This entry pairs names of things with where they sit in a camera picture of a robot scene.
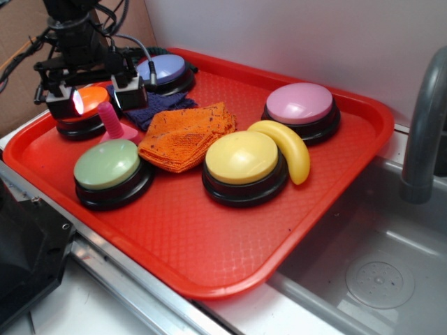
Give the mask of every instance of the plastic food tray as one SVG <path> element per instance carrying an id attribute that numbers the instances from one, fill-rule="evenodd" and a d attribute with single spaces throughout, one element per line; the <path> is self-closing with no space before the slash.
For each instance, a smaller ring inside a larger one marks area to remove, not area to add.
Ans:
<path id="1" fill-rule="evenodd" d="M 188 97 L 203 107 L 223 101 L 237 115 L 238 130 L 260 119 L 273 90 L 301 82 L 186 50 L 171 51 L 199 67 Z M 121 209 L 87 210 L 75 195 L 73 168 L 101 137 L 65 140 L 49 114 L 19 132 L 3 159 L 181 295 L 218 299 L 266 281 L 391 136 L 394 121 L 385 105 L 328 88 L 342 111 L 338 132 L 309 148 L 312 168 L 304 184 L 289 181 L 275 199 L 257 207 L 236 209 L 211 200 L 198 166 L 182 174 L 157 170 L 149 190 Z"/>

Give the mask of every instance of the orange cloth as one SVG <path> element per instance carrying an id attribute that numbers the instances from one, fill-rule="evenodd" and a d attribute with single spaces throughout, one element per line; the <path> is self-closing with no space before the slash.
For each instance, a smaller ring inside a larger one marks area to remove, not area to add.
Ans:
<path id="1" fill-rule="evenodd" d="M 146 161 L 170 172 L 187 171 L 203 162 L 212 143 L 236 130 L 236 116 L 224 103 L 156 114 L 138 145 Z"/>

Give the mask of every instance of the plastic banana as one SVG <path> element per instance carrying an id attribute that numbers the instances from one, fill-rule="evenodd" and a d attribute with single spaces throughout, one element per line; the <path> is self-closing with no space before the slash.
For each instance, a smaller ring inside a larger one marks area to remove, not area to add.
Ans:
<path id="1" fill-rule="evenodd" d="M 276 121 L 262 120 L 252 124 L 248 131 L 270 136 L 286 158 L 288 173 L 296 185 L 303 183 L 310 172 L 310 155 L 301 137 L 288 126 Z"/>

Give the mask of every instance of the green button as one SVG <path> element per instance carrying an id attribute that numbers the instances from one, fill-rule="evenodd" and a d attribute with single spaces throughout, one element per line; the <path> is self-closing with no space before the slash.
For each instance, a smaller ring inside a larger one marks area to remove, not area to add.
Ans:
<path id="1" fill-rule="evenodd" d="M 138 168 L 137 146 L 128 140 L 110 140 L 87 150 L 76 162 L 78 183 L 89 190 L 103 190 L 126 181 Z"/>

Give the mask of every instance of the navy blue cloth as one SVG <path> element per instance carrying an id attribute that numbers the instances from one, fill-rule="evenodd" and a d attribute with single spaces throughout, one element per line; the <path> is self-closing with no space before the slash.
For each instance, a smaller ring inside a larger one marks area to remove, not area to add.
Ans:
<path id="1" fill-rule="evenodd" d="M 114 96 L 113 86 L 107 87 L 110 96 Z M 197 106 L 197 103 L 186 95 L 188 92 L 175 93 L 170 96 L 147 92 L 147 107 L 139 110 L 123 111 L 130 122 L 142 131 L 147 131 L 155 114 L 164 110 L 184 110 Z"/>

